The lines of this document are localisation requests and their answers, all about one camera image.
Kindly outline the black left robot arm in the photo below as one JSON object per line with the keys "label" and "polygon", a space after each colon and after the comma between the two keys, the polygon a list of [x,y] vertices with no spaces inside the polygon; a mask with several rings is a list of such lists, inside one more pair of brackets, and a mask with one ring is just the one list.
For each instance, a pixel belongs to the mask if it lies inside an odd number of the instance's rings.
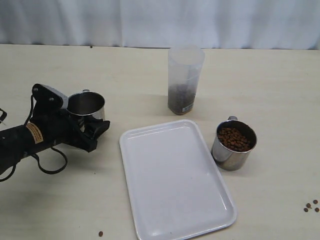
{"label": "black left robot arm", "polygon": [[[0,132],[0,173],[11,172],[0,181],[8,180],[16,170],[17,164],[24,158],[33,157],[39,169],[49,175],[63,171],[67,156],[55,146],[66,144],[86,152],[97,148],[98,138],[110,127],[109,120],[86,117],[84,131],[66,110],[57,110],[50,114],[33,116],[28,123],[11,127]],[[62,155],[64,165],[56,170],[47,170],[41,166],[39,152],[51,149]]]}

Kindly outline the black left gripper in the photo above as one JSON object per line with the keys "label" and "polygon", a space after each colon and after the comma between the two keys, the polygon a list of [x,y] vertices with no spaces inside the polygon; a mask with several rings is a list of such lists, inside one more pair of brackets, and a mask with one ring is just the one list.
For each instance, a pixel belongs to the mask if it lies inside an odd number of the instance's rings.
{"label": "black left gripper", "polygon": [[65,144],[86,152],[97,148],[97,139],[105,133],[111,122],[109,120],[86,117],[84,119],[84,133],[65,112],[55,112],[49,115],[33,116],[28,125],[34,124],[40,131],[43,141],[29,143],[28,153],[39,153],[59,144]]}

